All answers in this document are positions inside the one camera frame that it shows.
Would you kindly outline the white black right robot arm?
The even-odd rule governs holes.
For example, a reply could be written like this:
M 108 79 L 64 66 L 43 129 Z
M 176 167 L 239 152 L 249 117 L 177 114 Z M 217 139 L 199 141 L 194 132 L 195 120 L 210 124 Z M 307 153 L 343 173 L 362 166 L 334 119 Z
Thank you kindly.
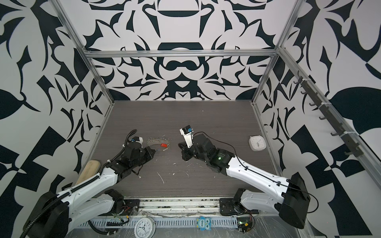
M 309 205 L 314 196 L 307 191 L 299 174 L 285 178 L 268 173 L 230 151 L 215 147 L 205 134 L 193 136 L 189 133 L 184 139 L 178 144 L 184 161 L 191 158 L 201 160 L 212 171 L 244 181 L 266 194 L 264 198 L 256 198 L 247 189 L 238 190 L 235 200 L 239 208 L 274 212 L 294 228 L 305 227 Z

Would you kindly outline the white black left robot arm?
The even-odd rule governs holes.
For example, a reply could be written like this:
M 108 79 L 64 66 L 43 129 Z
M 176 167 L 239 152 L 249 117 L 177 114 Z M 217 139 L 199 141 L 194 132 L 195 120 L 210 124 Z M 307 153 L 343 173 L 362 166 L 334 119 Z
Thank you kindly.
M 111 187 L 152 160 L 155 153 L 149 146 L 128 141 L 94 176 L 59 193 L 43 194 L 25 222 L 21 237 L 64 238 L 94 217 L 113 209 L 120 212 L 123 196 Z

